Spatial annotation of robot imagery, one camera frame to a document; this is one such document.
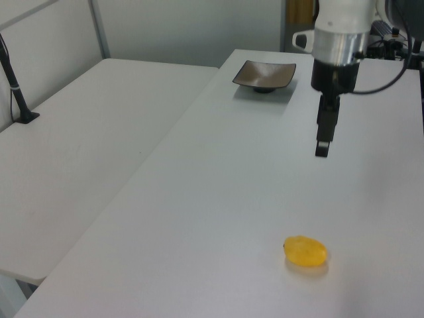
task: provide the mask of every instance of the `square bowl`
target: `square bowl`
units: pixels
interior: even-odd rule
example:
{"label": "square bowl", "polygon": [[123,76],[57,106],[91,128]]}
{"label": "square bowl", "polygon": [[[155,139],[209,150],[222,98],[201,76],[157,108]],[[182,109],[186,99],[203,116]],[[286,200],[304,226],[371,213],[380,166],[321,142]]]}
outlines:
{"label": "square bowl", "polygon": [[296,71],[296,64],[273,64],[246,61],[233,83],[248,86],[258,93],[270,93],[287,87]]}

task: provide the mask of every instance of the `white table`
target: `white table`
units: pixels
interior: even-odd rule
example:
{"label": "white table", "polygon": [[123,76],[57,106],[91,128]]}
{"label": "white table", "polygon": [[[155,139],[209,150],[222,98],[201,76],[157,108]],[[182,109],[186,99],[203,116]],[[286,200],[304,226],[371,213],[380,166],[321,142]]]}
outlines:
{"label": "white table", "polygon": [[0,274],[39,284],[215,68],[104,60],[0,134]]}
{"label": "white table", "polygon": [[[231,82],[246,60],[297,70],[259,95]],[[235,51],[17,318],[421,317],[419,74],[343,96],[324,159],[312,62]],[[358,89],[400,67],[363,62]],[[298,234],[327,245],[325,266],[285,260]]]}

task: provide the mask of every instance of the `yellow object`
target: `yellow object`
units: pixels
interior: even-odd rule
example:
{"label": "yellow object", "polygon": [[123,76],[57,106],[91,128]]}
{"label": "yellow object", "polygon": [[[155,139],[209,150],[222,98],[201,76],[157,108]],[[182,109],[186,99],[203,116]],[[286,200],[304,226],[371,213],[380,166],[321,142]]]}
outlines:
{"label": "yellow object", "polygon": [[319,266],[327,259],[327,249],[313,238],[288,237],[284,242],[287,259],[299,266]]}

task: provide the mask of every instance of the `white wall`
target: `white wall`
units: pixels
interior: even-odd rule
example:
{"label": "white wall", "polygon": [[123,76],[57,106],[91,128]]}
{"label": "white wall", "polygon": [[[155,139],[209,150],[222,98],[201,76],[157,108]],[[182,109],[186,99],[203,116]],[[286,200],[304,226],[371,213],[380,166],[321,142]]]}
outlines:
{"label": "white wall", "polygon": [[93,0],[111,57],[216,67],[235,48],[279,51],[282,2]]}
{"label": "white wall", "polygon": [[[101,60],[89,0],[59,0],[1,34],[30,109]],[[9,83],[0,68],[0,131],[10,123]]]}

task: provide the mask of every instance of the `white handle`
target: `white handle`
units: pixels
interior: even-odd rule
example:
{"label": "white handle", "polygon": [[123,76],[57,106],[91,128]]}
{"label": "white handle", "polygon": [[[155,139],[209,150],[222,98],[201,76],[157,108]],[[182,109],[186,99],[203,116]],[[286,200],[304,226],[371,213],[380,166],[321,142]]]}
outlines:
{"label": "white handle", "polygon": [[314,39],[313,30],[307,30],[302,32],[296,32],[293,34],[292,44],[295,48],[302,50],[306,53],[312,53],[313,48],[313,39]]}

